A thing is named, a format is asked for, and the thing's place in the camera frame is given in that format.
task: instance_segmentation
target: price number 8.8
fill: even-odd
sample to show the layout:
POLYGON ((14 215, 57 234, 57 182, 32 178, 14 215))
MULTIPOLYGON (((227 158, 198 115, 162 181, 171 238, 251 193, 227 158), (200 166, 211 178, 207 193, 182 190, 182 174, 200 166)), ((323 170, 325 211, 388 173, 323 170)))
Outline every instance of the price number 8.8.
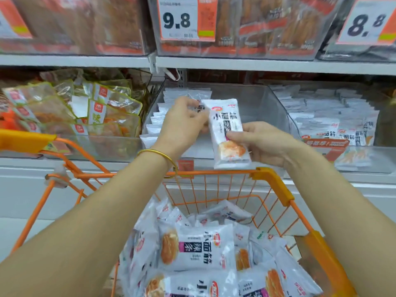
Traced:
POLYGON ((176 27, 176 29, 180 29, 180 25, 183 28, 188 28, 190 27, 191 23, 190 23, 190 15, 188 13, 183 13, 180 16, 180 23, 176 23, 175 24, 175 20, 173 18, 173 14, 166 12, 163 14, 162 19, 164 20, 164 27, 166 29, 172 29, 173 26, 176 27))
MULTIPOLYGON (((380 27, 383 24, 384 19, 386 17, 387 17, 386 14, 380 14, 379 16, 377 16, 377 19, 373 23, 373 27, 380 27)), ((358 36, 358 35, 360 35, 363 32, 364 24, 367 23, 368 19, 369 19, 368 14, 359 14, 353 20, 352 26, 349 27, 348 32, 347 32, 348 35, 349 36, 358 36)), ((368 34, 368 31, 364 32, 362 34, 362 36, 365 37, 365 36, 367 36, 367 34, 368 34)))

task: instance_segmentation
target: hand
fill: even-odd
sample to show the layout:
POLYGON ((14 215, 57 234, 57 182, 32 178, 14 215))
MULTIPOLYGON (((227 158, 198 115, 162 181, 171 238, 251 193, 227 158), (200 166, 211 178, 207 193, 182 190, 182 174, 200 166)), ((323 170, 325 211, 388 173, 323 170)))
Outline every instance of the hand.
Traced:
POLYGON ((200 131, 207 132, 205 126, 209 111, 196 113, 188 106, 198 107, 199 102, 188 97, 176 99, 175 105, 166 113, 160 135, 153 149, 161 151, 177 160, 197 140, 200 131))
POLYGON ((290 134, 266 122, 245 123, 243 130, 229 131, 227 137, 236 143, 248 145, 252 151, 252 160, 264 164, 285 167, 290 152, 306 146, 290 134))

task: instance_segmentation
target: white shelf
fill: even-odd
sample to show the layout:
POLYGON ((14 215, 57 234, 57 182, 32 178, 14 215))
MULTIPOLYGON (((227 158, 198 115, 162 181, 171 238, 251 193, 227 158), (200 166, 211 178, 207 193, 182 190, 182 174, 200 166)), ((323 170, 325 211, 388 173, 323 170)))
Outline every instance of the white shelf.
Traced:
POLYGON ((396 75, 396 63, 156 57, 159 68, 396 75))
POLYGON ((148 56, 0 55, 2 66, 86 66, 154 68, 155 53, 148 56))

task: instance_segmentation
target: bracelet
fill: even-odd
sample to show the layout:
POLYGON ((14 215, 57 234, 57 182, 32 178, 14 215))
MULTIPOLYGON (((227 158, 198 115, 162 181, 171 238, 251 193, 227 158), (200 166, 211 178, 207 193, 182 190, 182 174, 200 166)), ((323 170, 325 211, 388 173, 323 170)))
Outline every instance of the bracelet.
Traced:
POLYGON ((176 176, 176 174, 179 172, 179 169, 177 168, 177 165, 175 164, 175 162, 168 156, 168 155, 166 155, 165 153, 162 153, 161 151, 157 151, 157 150, 154 150, 154 149, 143 149, 143 150, 140 150, 137 154, 136 154, 136 157, 138 157, 139 156, 139 154, 141 154, 141 153, 143 153, 143 152, 153 152, 153 153, 155 153, 155 154, 158 154, 158 155, 161 155, 163 158, 165 158, 165 159, 167 159, 167 160, 169 160, 171 163, 172 163, 172 165, 175 167, 175 175, 174 176, 165 176, 164 178, 173 178, 173 177, 175 177, 176 176))

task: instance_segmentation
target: orange shopping cart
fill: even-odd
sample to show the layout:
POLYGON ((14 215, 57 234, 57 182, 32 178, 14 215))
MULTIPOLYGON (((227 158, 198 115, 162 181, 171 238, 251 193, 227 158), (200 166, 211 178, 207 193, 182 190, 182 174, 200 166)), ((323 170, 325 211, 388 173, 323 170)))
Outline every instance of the orange shopping cart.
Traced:
MULTIPOLYGON (((58 138, 52 134, 0 129, 0 150, 57 156, 64 161, 64 167, 74 178, 80 179, 93 191, 97 190, 97 186, 102 185, 100 179, 108 179, 115 175, 74 142, 58 138), (83 173, 65 155, 43 150, 53 141, 67 144, 76 149, 87 160, 91 161, 101 173, 83 173), (90 180, 95 180, 97 186, 93 185, 90 180)), ((299 234, 303 234, 300 240, 309 250, 321 271, 320 273, 326 278, 328 285, 325 285, 325 288, 319 283, 324 290, 324 295, 326 297, 356 296, 353 286, 333 251, 328 247, 320 233, 311 227, 296 205, 293 195, 274 170, 257 168, 256 170, 238 171, 183 171, 179 174, 169 172, 168 176, 175 177, 164 179, 155 193, 157 199, 160 200, 160 196, 167 196, 173 205, 178 206, 185 214, 199 213, 209 206, 227 199, 253 213, 250 223, 269 234, 286 236, 295 234, 296 231, 293 230, 297 230, 299 234), (266 184, 269 189, 263 189, 263 184, 266 184)), ((76 205, 80 203, 82 198, 88 197, 84 193, 84 189, 77 188, 64 175, 47 174, 46 179, 48 180, 48 186, 28 219, 12 252, 26 240, 29 231, 57 183, 61 182, 77 193, 76 205)), ((288 244, 289 251, 296 247, 296 243, 288 244)), ((116 290, 118 264, 115 266, 112 297, 116 290)))

